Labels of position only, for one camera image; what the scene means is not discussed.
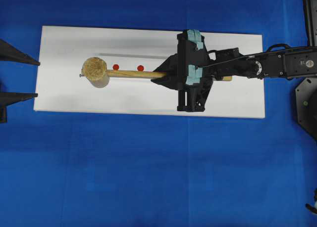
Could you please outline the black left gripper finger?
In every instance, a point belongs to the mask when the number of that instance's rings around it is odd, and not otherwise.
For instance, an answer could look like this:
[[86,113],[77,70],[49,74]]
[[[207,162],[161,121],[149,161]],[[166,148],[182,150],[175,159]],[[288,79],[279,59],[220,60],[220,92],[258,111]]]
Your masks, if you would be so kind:
[[171,90],[178,90],[178,78],[176,76],[164,76],[162,78],[151,79],[151,82]]
[[164,72],[164,73],[176,73],[178,65],[178,54],[174,54],[169,56],[158,68],[156,68],[155,72]]

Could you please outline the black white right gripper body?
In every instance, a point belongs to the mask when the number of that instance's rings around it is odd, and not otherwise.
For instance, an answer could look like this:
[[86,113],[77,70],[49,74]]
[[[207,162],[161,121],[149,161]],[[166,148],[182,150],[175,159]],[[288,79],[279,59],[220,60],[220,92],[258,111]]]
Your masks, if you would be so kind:
[[7,123],[7,105],[0,106],[0,123]]

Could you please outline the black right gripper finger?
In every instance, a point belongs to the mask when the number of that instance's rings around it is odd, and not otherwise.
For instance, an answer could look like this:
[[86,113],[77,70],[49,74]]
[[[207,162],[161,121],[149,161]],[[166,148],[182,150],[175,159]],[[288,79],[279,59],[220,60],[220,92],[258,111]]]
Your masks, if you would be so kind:
[[37,93],[16,93],[16,92],[1,92],[0,93],[0,105],[9,106],[21,101],[30,100],[36,98]]
[[0,39],[0,60],[39,66],[40,62]]

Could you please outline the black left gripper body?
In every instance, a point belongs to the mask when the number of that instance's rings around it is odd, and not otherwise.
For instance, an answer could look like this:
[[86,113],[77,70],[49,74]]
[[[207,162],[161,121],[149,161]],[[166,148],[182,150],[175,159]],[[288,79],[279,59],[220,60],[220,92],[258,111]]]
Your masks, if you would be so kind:
[[203,112],[214,80],[247,76],[238,48],[207,50],[198,30],[184,30],[177,39],[178,111]]

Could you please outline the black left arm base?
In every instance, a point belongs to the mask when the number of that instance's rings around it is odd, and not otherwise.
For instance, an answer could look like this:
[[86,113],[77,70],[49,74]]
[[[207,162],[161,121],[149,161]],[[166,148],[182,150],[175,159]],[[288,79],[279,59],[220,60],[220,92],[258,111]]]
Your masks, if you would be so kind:
[[305,78],[296,88],[297,122],[317,139],[317,78]]

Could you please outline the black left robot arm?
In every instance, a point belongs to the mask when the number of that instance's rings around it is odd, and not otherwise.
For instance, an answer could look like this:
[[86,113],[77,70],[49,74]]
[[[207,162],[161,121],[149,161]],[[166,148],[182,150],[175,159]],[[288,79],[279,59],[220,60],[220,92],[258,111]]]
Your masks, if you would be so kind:
[[227,76],[291,80],[317,74],[315,46],[276,44],[265,52],[243,55],[237,47],[207,50],[198,30],[184,30],[177,40],[177,53],[155,70],[164,76],[151,80],[178,91],[177,111],[203,112],[213,82]]

